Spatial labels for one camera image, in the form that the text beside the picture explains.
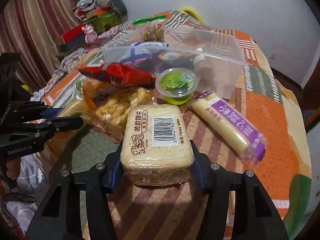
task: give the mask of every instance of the green jelly cup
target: green jelly cup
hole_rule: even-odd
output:
[[[156,79],[156,89],[172,105],[186,103],[198,85],[198,76],[184,68],[170,68]]]

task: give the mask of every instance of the pink pig figurine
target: pink pig figurine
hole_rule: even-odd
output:
[[[94,44],[98,35],[94,31],[93,26],[90,24],[87,24],[85,27],[83,26],[81,29],[84,31],[84,34],[85,34],[85,38],[84,38],[85,43],[86,44]]]

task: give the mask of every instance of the silver screw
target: silver screw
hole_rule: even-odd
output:
[[[210,167],[211,167],[211,169],[213,169],[213,170],[218,170],[218,169],[220,169],[220,165],[217,164],[217,163],[212,163],[212,164],[210,165]]]
[[[250,171],[250,170],[247,170],[247,171],[245,172],[245,174],[246,174],[247,176],[249,176],[249,177],[253,177],[253,176],[254,176],[254,172],[253,172],[253,171]]]
[[[61,172],[61,176],[62,176],[62,177],[66,177],[66,176],[68,176],[69,174],[70,174],[70,171],[68,171],[68,170],[64,170],[64,171]]]
[[[105,167],[105,166],[104,166],[104,163],[98,163],[98,164],[96,165],[96,168],[97,168],[98,170],[102,170],[104,167]]]

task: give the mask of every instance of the red package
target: red package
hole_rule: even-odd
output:
[[[78,70],[87,77],[118,87],[149,85],[156,81],[151,73],[121,63],[100,66],[81,64]]]

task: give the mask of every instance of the striped curtain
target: striped curtain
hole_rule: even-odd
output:
[[[60,67],[56,37],[78,25],[77,0],[10,0],[0,14],[0,53],[19,52],[17,76],[33,91]]]

